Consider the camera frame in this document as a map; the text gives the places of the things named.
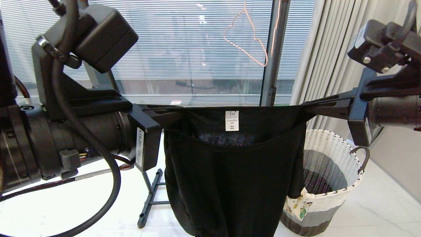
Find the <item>white and gray basket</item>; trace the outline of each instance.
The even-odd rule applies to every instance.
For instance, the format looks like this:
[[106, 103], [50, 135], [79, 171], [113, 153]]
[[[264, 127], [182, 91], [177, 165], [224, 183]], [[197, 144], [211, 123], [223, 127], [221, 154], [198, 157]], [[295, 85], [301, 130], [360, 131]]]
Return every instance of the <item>white and gray basket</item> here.
[[[363, 148], [367, 155], [360, 164], [355, 151]], [[307, 130], [304, 145], [304, 183], [315, 194], [303, 220], [283, 211], [281, 222], [302, 236], [314, 236], [328, 227], [336, 210], [348, 193], [361, 181], [370, 152], [354, 150], [337, 134], [320, 129]]]

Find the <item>black t-shirt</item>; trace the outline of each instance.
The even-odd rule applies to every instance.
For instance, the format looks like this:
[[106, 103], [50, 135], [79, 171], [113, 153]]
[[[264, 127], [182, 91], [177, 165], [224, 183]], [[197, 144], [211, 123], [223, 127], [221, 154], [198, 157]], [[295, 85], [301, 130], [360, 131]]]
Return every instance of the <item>black t-shirt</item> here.
[[[239, 111], [239, 131], [226, 131]], [[165, 130], [168, 198], [197, 237], [270, 237], [285, 198], [303, 182], [306, 122], [301, 106], [184, 108]]]

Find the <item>white floor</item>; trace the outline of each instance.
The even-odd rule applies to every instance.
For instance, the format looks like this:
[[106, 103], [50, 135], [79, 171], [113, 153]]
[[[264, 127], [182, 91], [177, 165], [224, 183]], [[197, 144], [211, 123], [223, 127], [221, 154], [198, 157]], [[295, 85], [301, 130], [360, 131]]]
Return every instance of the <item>white floor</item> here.
[[[80, 169], [87, 173], [107, 168], [100, 161]], [[156, 168], [148, 171], [153, 180], [165, 168], [162, 151]], [[153, 206], [147, 226], [137, 220], [147, 197], [141, 173], [122, 172], [122, 187], [111, 210], [78, 237], [188, 237], [169, 205]], [[106, 201], [112, 186], [111, 174], [22, 195], [0, 203], [0, 233], [12, 236], [49, 236], [68, 230], [90, 218]], [[166, 200], [164, 187], [156, 200]], [[275, 237], [299, 236], [279, 224]], [[364, 179], [335, 214], [319, 237], [421, 237], [421, 205], [378, 166], [369, 162]]]

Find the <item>basket rim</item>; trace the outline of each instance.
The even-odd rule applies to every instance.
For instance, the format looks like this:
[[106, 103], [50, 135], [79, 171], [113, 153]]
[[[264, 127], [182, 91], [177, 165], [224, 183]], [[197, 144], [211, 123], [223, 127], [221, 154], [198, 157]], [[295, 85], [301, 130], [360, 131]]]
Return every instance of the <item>basket rim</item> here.
[[[348, 147], [349, 152], [352, 151], [352, 147], [341, 136], [339, 136], [338, 134], [336, 134], [332, 131], [325, 130], [325, 129], [307, 129], [306, 133], [307, 132], [315, 132], [315, 131], [322, 131], [322, 132], [331, 133], [334, 137], [340, 138], [340, 140], [342, 140], [342, 142]], [[361, 166], [361, 162], [358, 159], [358, 156], [355, 153], [351, 153], [351, 155], [352, 155], [352, 157], [354, 157], [354, 159], [357, 161], [357, 163]], [[360, 184], [363, 176], [364, 176], [364, 171], [362, 170], [358, 175], [358, 179], [351, 186], [348, 186], [346, 188], [339, 189], [339, 190], [330, 191], [330, 192], [323, 193], [323, 194], [315, 194], [314, 198], [319, 199], [319, 198], [336, 196], [336, 195], [347, 193], [347, 192], [353, 190], [355, 187], [357, 187]]]

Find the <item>cable clamp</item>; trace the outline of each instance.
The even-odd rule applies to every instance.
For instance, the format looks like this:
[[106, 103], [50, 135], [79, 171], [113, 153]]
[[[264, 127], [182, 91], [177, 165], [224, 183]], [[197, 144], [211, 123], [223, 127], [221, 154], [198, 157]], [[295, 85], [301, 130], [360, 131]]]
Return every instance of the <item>cable clamp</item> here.
[[37, 37], [37, 44], [40, 45], [45, 50], [45, 52], [58, 59], [62, 63], [67, 61], [67, 56], [62, 54], [58, 48], [52, 45], [44, 35]]

